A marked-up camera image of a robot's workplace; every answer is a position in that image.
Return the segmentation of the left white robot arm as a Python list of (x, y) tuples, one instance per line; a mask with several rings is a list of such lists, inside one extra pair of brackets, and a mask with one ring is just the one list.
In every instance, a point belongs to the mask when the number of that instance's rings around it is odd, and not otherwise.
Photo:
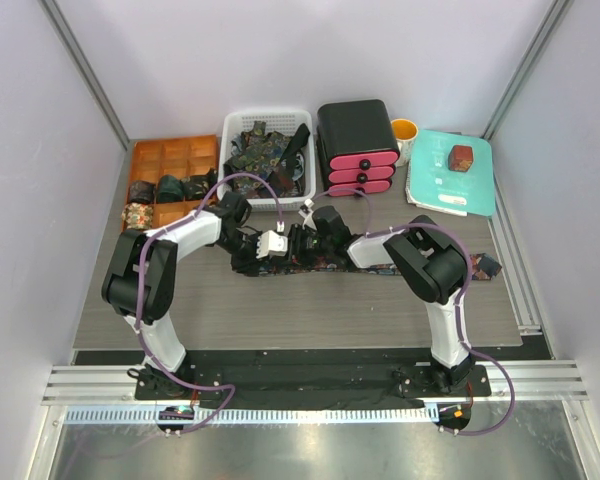
[(217, 205), (157, 229), (128, 229), (117, 240), (102, 298), (132, 326), (145, 351), (145, 370), (159, 375), (158, 386), (170, 398), (185, 397), (193, 385), (186, 349), (169, 314), (178, 263), (216, 246), (230, 255), (234, 272), (257, 276), (264, 263), (257, 256), (262, 233), (243, 229), (251, 210), (244, 196), (230, 193)]

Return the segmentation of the navy floral silk tie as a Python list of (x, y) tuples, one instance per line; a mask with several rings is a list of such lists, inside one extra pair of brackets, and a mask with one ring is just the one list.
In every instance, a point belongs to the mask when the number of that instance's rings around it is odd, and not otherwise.
[[(501, 264), (486, 253), (471, 254), (472, 279), (474, 281), (490, 281), (497, 277), (502, 270)], [(275, 265), (275, 274), (273, 276), (293, 275), (300, 273), (328, 272), (328, 273), (359, 273), (396, 276), (400, 272), (395, 264), (373, 265), (367, 268), (356, 266), (341, 267), (334, 263), (327, 264), (319, 261), (313, 266), (302, 266), (294, 263), (291, 265)]]

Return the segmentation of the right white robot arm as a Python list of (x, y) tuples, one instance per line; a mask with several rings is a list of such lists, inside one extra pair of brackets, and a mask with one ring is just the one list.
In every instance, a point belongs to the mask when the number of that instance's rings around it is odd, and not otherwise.
[(332, 206), (300, 208), (290, 231), (291, 265), (299, 270), (399, 275), (425, 303), (431, 332), (430, 376), (445, 395), (463, 388), (474, 365), (464, 295), (470, 261), (458, 242), (429, 217), (403, 227), (353, 234)]

